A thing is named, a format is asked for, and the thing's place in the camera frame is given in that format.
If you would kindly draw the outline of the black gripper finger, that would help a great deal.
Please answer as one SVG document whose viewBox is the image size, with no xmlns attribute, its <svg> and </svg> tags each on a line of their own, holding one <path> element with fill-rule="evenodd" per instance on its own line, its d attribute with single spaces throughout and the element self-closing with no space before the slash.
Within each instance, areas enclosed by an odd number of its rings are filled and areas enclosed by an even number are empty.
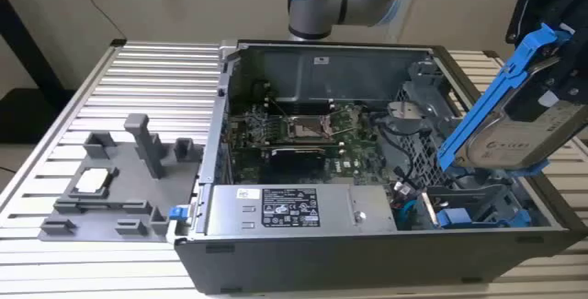
<svg viewBox="0 0 588 299">
<path fill-rule="evenodd" d="M 549 91 L 561 101 L 587 105 L 587 33 L 576 32 L 555 43 L 559 61 L 551 67 Z"/>
<path fill-rule="evenodd" d="M 535 31 L 537 25 L 536 0 L 516 0 L 505 33 L 505 42 L 519 45 L 524 36 Z"/>
</svg>

